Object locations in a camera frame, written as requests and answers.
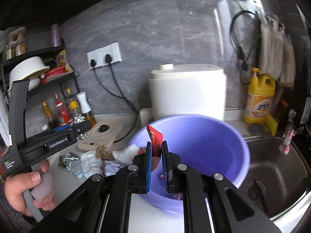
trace human hand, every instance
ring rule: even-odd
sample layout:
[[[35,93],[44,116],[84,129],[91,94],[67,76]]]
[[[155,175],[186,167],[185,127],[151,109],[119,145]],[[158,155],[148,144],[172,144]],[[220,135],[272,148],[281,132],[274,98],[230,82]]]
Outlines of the human hand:
[[[40,169],[43,173],[46,173],[50,168],[50,163],[47,159],[43,160]],[[8,202],[11,206],[21,212],[26,216],[32,216],[31,212],[27,208],[23,192],[27,189],[33,188],[41,182],[41,176],[38,171],[22,173],[8,177],[4,184],[4,193],[7,197]],[[34,200],[34,205],[37,208],[42,208],[43,210],[52,210],[55,208],[54,202],[54,189],[47,197],[43,199],[42,202]]]

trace stainless steel sink basin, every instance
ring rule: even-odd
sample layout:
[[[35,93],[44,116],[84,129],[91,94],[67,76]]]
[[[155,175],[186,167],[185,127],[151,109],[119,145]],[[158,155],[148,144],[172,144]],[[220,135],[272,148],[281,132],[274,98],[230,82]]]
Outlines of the stainless steel sink basin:
[[[240,187],[272,220],[287,212],[308,192],[302,180],[311,176],[309,167],[293,142],[288,155],[280,153],[278,148],[282,142],[280,137],[247,142],[251,163]]]

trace faucet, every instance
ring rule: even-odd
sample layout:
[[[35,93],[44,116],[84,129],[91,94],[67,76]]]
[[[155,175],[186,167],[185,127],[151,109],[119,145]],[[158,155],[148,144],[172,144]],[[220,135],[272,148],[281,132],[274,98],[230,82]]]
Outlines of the faucet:
[[[296,117],[296,111],[294,109],[291,109],[288,112],[288,122],[285,129],[285,132],[283,134],[284,141],[279,147],[279,151],[285,155],[287,155],[290,152],[290,143],[295,135],[295,125],[293,122],[293,119]]]

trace white countertop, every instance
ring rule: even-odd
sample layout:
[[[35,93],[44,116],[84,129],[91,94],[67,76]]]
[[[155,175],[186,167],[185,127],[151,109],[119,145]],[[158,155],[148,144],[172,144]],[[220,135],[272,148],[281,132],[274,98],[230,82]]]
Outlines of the white countertop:
[[[120,132],[126,134],[131,128],[134,122],[134,115],[117,115],[124,123],[123,129]],[[116,115],[97,116],[96,120],[109,119],[116,117]],[[248,126],[241,120],[228,120],[226,122],[235,127],[244,137],[251,136],[248,132]],[[140,130],[140,122],[135,125],[134,130],[124,140],[113,144],[114,149],[125,148],[128,145],[131,137]],[[62,150],[60,154],[66,152],[74,152],[78,155],[81,154],[77,150],[76,144],[67,147]],[[75,189],[77,189],[84,181],[85,178],[78,179],[70,172],[63,171],[58,166],[58,160],[51,166],[52,173],[54,175],[54,189],[55,189],[55,202],[56,205],[60,204],[66,197],[68,197]],[[282,233],[290,233],[295,225],[299,222],[300,218],[305,213],[308,205],[311,202],[311,194],[307,194],[305,198],[286,215],[282,216],[274,223],[281,229]],[[171,232],[171,233],[183,233],[184,223],[183,215],[172,217],[165,214],[162,210],[151,206],[144,201],[138,194],[132,195],[130,220],[129,220],[129,233],[159,233],[159,232]]]

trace screw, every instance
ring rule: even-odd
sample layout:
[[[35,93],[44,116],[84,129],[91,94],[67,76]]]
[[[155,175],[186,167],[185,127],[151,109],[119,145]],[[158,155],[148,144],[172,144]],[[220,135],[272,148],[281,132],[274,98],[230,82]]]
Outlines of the screw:
[[[177,166],[177,168],[178,168],[179,170],[184,171],[184,170],[187,169],[187,166],[186,166],[185,164],[179,164],[179,165]]]
[[[96,182],[96,181],[100,181],[101,176],[99,174],[94,174],[92,175],[91,179]]]
[[[223,180],[224,176],[221,173],[215,173],[214,178],[215,180]]]
[[[138,166],[136,166],[136,165],[129,165],[128,166],[128,170],[130,170],[130,171],[136,171],[138,169]]]

